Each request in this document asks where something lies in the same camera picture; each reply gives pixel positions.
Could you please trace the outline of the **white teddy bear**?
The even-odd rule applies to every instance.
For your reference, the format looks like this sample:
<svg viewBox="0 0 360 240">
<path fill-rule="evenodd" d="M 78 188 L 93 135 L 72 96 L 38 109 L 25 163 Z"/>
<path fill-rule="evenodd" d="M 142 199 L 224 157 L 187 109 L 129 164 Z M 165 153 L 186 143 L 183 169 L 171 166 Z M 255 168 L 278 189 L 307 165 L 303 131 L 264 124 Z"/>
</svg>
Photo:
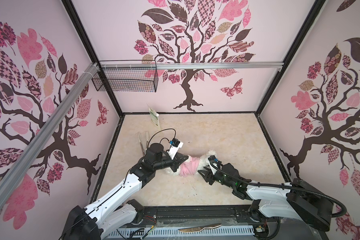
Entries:
<svg viewBox="0 0 360 240">
<path fill-rule="evenodd" d="M 208 158 L 210 156 L 217 156 L 217 153 L 213 150 L 209 150 L 201 157 L 186 156 L 186 160 L 178 167 L 174 172 L 171 168 L 166 168 L 165 171 L 171 176 L 188 177 L 195 175 L 199 170 L 204 170 L 204 167 L 209 166 Z"/>
</svg>

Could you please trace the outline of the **pink teddy hoodie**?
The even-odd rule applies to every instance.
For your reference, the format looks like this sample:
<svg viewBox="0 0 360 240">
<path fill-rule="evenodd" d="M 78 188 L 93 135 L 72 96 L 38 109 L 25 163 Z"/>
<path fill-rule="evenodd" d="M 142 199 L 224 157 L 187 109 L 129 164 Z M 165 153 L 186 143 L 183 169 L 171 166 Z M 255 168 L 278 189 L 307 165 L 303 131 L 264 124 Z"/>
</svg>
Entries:
<svg viewBox="0 0 360 240">
<path fill-rule="evenodd" d="M 200 158 L 189 156 L 189 159 L 180 165 L 180 173 L 181 177 L 187 177 L 190 175 L 195 175 L 198 171 L 198 167 L 200 164 Z"/>
</svg>

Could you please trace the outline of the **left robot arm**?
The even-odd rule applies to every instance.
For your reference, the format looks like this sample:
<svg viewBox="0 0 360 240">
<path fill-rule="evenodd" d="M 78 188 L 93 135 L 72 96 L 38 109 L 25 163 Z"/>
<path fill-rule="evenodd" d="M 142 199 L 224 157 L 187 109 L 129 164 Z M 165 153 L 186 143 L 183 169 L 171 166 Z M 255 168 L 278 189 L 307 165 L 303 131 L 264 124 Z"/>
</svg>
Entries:
<svg viewBox="0 0 360 240">
<path fill-rule="evenodd" d="M 103 240 L 126 224 L 138 224 L 143 218 L 144 207 L 136 200 L 130 200 L 130 196 L 148 184 L 157 170 L 170 168 L 176 172 L 188 159 L 178 152 L 182 146 L 178 139 L 170 141 L 167 151 L 162 144 L 151 144 L 112 190 L 86 207 L 76 206 L 70 211 L 60 239 Z"/>
</svg>

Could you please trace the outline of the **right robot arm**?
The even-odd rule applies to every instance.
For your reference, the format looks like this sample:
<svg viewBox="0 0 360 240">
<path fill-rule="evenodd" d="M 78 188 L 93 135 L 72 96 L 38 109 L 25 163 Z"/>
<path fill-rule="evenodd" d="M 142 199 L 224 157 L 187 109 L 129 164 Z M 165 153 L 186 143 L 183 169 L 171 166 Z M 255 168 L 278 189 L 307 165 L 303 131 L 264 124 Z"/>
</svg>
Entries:
<svg viewBox="0 0 360 240">
<path fill-rule="evenodd" d="M 330 230 L 334 202 L 304 180 L 264 184 L 245 179 L 231 164 L 203 167 L 198 173 L 209 185 L 219 183 L 242 200 L 251 200 L 250 216 L 255 221 L 280 217 L 301 220 L 323 232 Z"/>
</svg>

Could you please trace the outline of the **metal kitchen tongs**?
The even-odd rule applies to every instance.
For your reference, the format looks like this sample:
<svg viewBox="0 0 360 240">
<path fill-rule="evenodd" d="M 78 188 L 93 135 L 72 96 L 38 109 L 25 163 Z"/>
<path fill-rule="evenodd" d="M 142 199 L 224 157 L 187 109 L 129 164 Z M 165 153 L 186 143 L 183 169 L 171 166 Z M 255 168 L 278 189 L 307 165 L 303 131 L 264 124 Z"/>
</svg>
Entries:
<svg viewBox="0 0 360 240">
<path fill-rule="evenodd" d="M 150 134 L 148 131 L 145 132 L 138 132 L 138 140 L 140 143 L 140 147 L 143 153 L 143 156 L 146 154 L 146 150 L 148 148 L 149 145 L 149 140 L 150 140 Z"/>
</svg>

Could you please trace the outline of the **aluminium crossbar rear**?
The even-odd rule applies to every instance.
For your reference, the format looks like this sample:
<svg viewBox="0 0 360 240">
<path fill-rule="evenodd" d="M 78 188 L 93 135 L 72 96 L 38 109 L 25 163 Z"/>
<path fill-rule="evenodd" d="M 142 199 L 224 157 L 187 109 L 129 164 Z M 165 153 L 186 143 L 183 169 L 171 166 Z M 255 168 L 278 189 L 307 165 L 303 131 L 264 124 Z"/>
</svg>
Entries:
<svg viewBox="0 0 360 240">
<path fill-rule="evenodd" d="M 157 70 L 193 70 L 193 69 L 281 69 L 282 62 L 246 62 L 246 63 L 165 63 L 165 64 L 120 64 L 120 63 L 101 63 L 104 69 L 110 68 L 148 68 Z"/>
</svg>

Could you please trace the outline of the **aluminium crossbar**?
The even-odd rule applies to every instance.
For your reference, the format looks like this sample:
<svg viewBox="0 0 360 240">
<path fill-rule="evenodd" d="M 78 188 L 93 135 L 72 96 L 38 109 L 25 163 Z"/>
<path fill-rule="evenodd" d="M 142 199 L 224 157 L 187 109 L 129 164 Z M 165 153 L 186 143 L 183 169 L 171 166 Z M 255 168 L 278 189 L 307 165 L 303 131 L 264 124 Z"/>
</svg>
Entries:
<svg viewBox="0 0 360 240">
<path fill-rule="evenodd" d="M 15 188 L 19 185 L 20 181 L 31 167 L 31 164 L 38 157 L 60 122 L 62 122 L 70 107 L 73 106 L 82 90 L 98 71 L 98 63 L 92 63 L 86 68 L 79 77 L 79 82 L 74 84 L 70 93 L 62 100 L 51 117 L 42 126 L 40 132 L 35 136 L 31 143 L 27 145 L 18 160 L 2 178 L 0 181 L 0 210 L 12 195 Z"/>
<path fill-rule="evenodd" d="M 193 70 L 193 69 L 281 69 L 282 62 L 246 62 L 246 63 L 165 63 L 165 64 L 120 64 L 120 63 L 101 63 L 104 69 L 110 68 L 148 68 L 157 70 Z"/>
</svg>

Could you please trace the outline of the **aluminium crossbar left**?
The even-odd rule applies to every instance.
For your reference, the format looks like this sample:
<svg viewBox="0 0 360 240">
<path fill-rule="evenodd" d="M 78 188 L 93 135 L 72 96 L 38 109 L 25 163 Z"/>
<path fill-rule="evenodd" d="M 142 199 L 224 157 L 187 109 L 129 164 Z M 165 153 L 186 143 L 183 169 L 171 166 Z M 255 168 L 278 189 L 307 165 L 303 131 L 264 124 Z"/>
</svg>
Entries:
<svg viewBox="0 0 360 240">
<path fill-rule="evenodd" d="M 62 100 L 51 117 L 42 126 L 40 132 L 35 136 L 31 143 L 27 145 L 18 160 L 2 178 L 0 181 L 0 210 L 12 195 L 15 188 L 19 185 L 20 181 L 31 167 L 31 164 L 38 157 L 60 122 L 62 122 L 70 107 L 73 106 L 82 90 L 98 71 L 98 63 L 92 63 L 86 68 L 79 77 L 79 82 L 74 84 L 70 93 Z"/>
</svg>

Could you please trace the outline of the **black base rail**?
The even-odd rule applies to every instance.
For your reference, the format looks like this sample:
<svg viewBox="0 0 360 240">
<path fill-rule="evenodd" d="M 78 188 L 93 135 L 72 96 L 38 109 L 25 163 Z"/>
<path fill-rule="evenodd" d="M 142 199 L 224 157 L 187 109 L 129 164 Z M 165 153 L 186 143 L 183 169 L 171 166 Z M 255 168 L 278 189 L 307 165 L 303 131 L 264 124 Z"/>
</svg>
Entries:
<svg viewBox="0 0 360 240">
<path fill-rule="evenodd" d="M 259 225 L 275 223 L 277 219 L 262 218 L 253 221 L 250 218 L 249 205 L 222 206 L 152 206 L 145 207 L 142 214 L 138 214 L 138 222 L 127 224 L 128 227 L 152 226 L 154 224 L 182 224 L 191 221 L 223 221 L 229 225 L 248 224 Z"/>
</svg>

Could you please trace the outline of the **wooden handled knife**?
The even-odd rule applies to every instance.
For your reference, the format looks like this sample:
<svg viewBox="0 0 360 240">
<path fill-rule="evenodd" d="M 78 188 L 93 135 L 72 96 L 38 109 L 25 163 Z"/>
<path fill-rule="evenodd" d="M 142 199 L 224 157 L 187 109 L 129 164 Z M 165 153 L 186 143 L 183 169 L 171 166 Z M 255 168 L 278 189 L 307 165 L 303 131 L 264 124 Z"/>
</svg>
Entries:
<svg viewBox="0 0 360 240">
<path fill-rule="evenodd" d="M 217 229 L 221 226 L 222 226 L 221 223 L 217 223 L 217 224 L 211 224 L 211 225 L 206 225 L 206 226 L 178 229 L 178 231 L 181 233 L 199 233 L 199 232 L 202 232 L 203 230 L 213 230 L 213 229 Z"/>
</svg>

